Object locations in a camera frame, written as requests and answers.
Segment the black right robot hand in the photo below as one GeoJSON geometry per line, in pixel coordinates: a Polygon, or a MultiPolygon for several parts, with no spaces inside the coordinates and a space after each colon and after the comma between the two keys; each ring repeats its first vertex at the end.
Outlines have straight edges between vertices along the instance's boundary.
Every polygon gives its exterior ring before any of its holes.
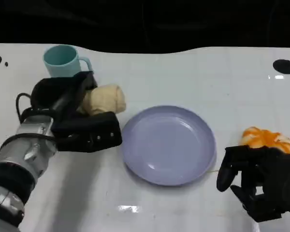
{"type": "Polygon", "coordinates": [[[290,212],[290,154],[266,146],[227,147],[217,189],[231,189],[255,222],[279,219],[290,212]]]}

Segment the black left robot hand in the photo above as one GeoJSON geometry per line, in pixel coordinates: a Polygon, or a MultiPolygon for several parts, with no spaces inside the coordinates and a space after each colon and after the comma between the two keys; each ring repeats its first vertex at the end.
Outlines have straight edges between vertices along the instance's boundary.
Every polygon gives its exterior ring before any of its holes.
{"type": "Polygon", "coordinates": [[[61,118],[74,113],[86,93],[96,87],[93,71],[81,71],[72,77],[45,78],[34,86],[30,103],[33,109],[46,110],[51,117],[61,118]]]}

